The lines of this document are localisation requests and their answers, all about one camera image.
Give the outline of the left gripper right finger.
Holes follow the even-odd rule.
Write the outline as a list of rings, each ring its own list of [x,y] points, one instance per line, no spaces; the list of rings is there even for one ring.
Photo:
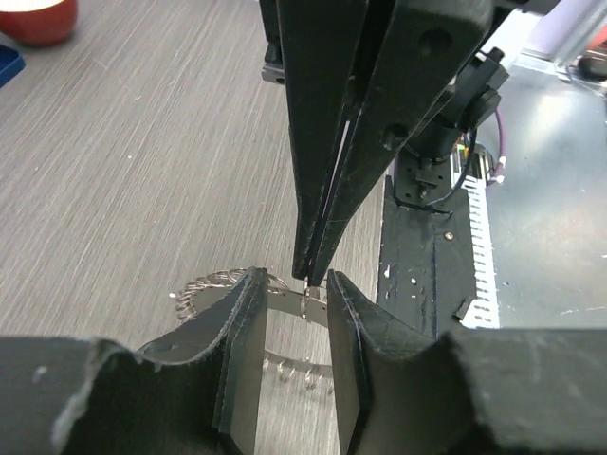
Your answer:
[[[602,329],[467,329],[431,339],[327,277],[345,454],[602,454]]]

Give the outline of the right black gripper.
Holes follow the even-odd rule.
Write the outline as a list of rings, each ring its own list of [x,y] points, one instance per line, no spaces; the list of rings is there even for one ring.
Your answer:
[[[333,179],[368,4],[258,3],[267,40],[262,79],[286,89],[298,205],[292,275],[316,286],[366,195],[510,9],[497,1],[494,7],[490,1],[395,2]]]

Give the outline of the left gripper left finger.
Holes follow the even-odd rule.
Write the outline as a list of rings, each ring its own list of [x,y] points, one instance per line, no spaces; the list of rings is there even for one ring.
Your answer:
[[[250,454],[267,272],[137,351],[104,338],[1,341],[5,454]]]

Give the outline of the metal disc with keyrings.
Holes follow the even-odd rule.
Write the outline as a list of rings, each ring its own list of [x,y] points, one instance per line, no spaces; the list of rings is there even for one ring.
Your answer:
[[[177,318],[184,323],[202,313],[204,307],[219,300],[227,294],[242,278],[246,270],[235,268],[218,270],[206,276],[198,277],[169,295],[174,302]],[[302,293],[292,290],[278,277],[270,274],[267,278],[268,308],[279,313],[289,314],[313,323],[322,328],[327,327],[327,304],[321,299],[320,290],[315,288],[307,306],[307,319],[300,315]],[[326,388],[329,395],[334,392],[332,366],[314,363],[308,357],[293,358],[265,350],[263,371],[273,369],[278,378],[289,381],[295,373],[304,375],[304,385],[309,391]]]

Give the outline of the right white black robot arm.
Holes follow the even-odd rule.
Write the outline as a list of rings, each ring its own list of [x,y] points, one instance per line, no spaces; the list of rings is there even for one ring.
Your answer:
[[[472,61],[494,1],[264,1],[285,87],[298,219],[291,273],[321,283],[360,204],[407,143],[424,156],[481,117]]]

